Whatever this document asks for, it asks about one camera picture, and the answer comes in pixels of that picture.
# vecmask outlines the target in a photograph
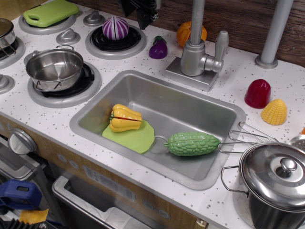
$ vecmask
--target blue object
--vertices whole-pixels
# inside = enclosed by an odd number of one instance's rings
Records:
[[[27,181],[12,179],[0,185],[0,207],[33,210],[38,208],[41,198],[37,186]]]

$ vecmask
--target stainless steel sink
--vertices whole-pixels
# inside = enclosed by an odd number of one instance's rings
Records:
[[[112,106],[123,104],[141,112],[155,131],[151,148],[139,154],[102,136],[109,124]],[[122,154],[187,187],[203,190],[217,180],[228,153],[217,149],[202,156],[176,156],[163,144],[178,132],[212,134],[230,142],[228,132],[245,121],[244,111],[218,99],[156,79],[137,71],[119,73],[72,119],[73,132]]]

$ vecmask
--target purple onion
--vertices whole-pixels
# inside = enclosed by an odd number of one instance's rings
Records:
[[[123,18],[114,16],[104,22],[102,29],[107,39],[118,41],[127,36],[129,25]]]

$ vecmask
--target gray pipe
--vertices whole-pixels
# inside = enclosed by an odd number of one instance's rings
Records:
[[[192,45],[199,45],[201,42],[204,3],[205,0],[193,1],[192,27],[190,38],[190,43]]]
[[[280,44],[293,2],[294,0],[278,0],[277,2],[264,49],[260,57],[262,65],[269,65],[275,62],[275,55]]]

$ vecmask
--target metal pot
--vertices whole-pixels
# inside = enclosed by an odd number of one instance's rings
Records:
[[[3,51],[7,56],[10,56],[9,50],[13,49],[14,55],[16,50],[11,46],[16,40],[14,33],[14,24],[4,18],[0,18],[0,50]]]
[[[61,91],[72,87],[80,78],[83,58],[71,49],[59,48],[34,53],[26,63],[27,74],[39,91]]]
[[[234,189],[225,169],[239,168]],[[221,180],[233,192],[240,217],[256,229],[296,229],[305,221],[305,154],[279,142],[263,142],[243,152],[238,166],[224,167]]]

